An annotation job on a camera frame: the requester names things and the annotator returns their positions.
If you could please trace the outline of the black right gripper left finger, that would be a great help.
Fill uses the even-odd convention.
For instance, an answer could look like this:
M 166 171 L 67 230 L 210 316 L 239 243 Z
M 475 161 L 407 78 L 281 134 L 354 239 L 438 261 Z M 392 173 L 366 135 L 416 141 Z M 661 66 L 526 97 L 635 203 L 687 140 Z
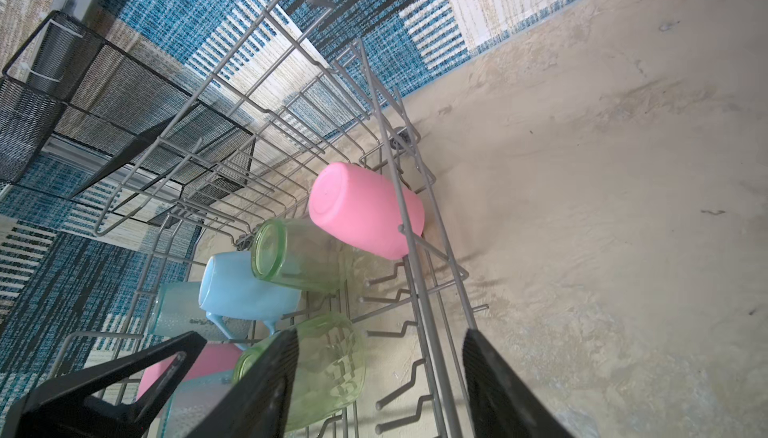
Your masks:
M 298 359 L 298 333 L 295 330 L 278 333 L 261 357 L 189 435 L 283 436 Z

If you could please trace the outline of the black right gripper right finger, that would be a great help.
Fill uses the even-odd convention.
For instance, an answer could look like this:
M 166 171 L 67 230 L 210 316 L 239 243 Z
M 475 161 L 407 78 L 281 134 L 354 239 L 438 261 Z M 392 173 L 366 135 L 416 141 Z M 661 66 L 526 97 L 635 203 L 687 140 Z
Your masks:
M 478 330 L 462 346 L 468 405 L 477 437 L 569 437 Z

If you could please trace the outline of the magenta pink cup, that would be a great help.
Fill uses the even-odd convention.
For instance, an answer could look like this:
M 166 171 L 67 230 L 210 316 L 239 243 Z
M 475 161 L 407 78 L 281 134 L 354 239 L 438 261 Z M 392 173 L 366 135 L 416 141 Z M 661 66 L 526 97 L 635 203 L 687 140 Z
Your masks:
M 235 368 L 243 351 L 235 344 L 207 344 L 198 356 L 184 381 L 196 379 Z M 155 363 L 144 370 L 136 399 L 139 399 L 171 365 L 173 357 Z

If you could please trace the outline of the light blue mug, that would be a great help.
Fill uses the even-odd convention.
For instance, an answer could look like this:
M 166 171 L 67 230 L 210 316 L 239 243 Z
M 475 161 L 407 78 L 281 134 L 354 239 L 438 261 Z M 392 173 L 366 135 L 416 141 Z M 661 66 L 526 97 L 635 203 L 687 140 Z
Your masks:
M 248 251 L 211 256 L 200 284 L 199 307 L 206 318 L 230 340 L 239 337 L 225 323 L 226 318 L 260 321 L 270 334 L 285 315 L 298 309 L 301 292 L 257 278 Z

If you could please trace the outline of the teal translucent cup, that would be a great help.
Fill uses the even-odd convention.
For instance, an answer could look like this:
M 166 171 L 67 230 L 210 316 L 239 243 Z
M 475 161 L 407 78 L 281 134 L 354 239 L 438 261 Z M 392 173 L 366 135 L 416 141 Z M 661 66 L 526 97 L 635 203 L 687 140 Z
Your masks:
M 225 341 L 225 335 L 199 307 L 200 282 L 163 284 L 156 295 L 147 332 L 172 338 L 188 331 L 199 333 L 208 341 Z

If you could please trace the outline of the green translucent cup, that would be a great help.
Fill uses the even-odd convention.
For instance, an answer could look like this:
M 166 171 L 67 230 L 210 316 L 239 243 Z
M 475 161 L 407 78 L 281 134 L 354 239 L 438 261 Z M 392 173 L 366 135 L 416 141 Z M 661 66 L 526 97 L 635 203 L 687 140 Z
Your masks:
M 257 278 L 301 291 L 333 293 L 354 277 L 355 249 L 309 219 L 265 221 L 250 254 Z

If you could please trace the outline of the pink plastic cup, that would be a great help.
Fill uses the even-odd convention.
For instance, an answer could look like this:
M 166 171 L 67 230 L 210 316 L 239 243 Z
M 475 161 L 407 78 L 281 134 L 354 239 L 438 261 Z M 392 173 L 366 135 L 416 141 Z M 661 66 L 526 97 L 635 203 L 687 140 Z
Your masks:
M 409 253 L 399 231 L 402 217 L 394 184 L 348 163 L 332 163 L 315 179 L 309 196 L 311 221 L 338 240 L 396 261 Z

